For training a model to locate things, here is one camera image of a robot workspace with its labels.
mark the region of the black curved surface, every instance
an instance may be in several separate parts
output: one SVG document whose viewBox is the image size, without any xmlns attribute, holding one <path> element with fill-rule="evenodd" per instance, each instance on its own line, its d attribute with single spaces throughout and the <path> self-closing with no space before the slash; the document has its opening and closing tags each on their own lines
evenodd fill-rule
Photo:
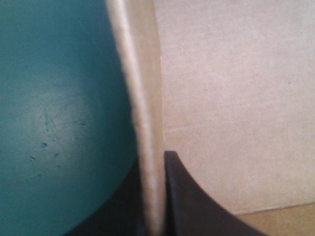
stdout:
<svg viewBox="0 0 315 236">
<path fill-rule="evenodd" d="M 141 184 L 136 160 L 113 196 L 64 236 L 144 236 Z"/>
<path fill-rule="evenodd" d="M 230 214 L 194 181 L 174 151 L 166 151 L 168 235 L 264 236 Z"/>
</svg>

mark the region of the teal surface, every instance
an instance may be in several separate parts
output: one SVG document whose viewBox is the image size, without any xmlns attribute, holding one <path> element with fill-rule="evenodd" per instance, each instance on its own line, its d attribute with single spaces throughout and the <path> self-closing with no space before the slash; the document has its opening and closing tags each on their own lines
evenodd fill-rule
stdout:
<svg viewBox="0 0 315 236">
<path fill-rule="evenodd" d="M 136 156 L 103 0 L 1 0 L 0 236 L 67 232 Z"/>
</svg>

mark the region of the beige strip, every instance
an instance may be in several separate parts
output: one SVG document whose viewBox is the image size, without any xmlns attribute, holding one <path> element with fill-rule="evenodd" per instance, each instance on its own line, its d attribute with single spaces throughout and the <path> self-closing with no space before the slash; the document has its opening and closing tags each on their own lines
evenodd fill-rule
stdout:
<svg viewBox="0 0 315 236">
<path fill-rule="evenodd" d="M 151 0 L 106 0 L 131 98 L 144 214 L 152 236 L 163 231 L 165 173 L 158 30 Z"/>
</svg>

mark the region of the tan floor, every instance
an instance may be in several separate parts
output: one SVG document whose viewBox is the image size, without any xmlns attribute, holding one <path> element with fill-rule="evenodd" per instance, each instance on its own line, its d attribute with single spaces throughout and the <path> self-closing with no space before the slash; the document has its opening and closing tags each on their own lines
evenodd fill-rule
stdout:
<svg viewBox="0 0 315 236">
<path fill-rule="evenodd" d="M 270 236 L 315 236 L 315 204 L 238 217 Z"/>
</svg>

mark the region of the cardboard surface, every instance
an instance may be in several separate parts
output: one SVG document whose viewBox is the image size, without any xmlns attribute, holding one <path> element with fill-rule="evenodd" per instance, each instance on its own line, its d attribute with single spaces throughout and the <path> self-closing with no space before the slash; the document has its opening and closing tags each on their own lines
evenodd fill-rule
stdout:
<svg viewBox="0 0 315 236">
<path fill-rule="evenodd" d="M 239 219 L 271 236 L 313 236 L 315 204 L 240 215 Z"/>
<path fill-rule="evenodd" d="M 315 2 L 156 0 L 165 148 L 233 213 L 315 199 Z"/>
</svg>

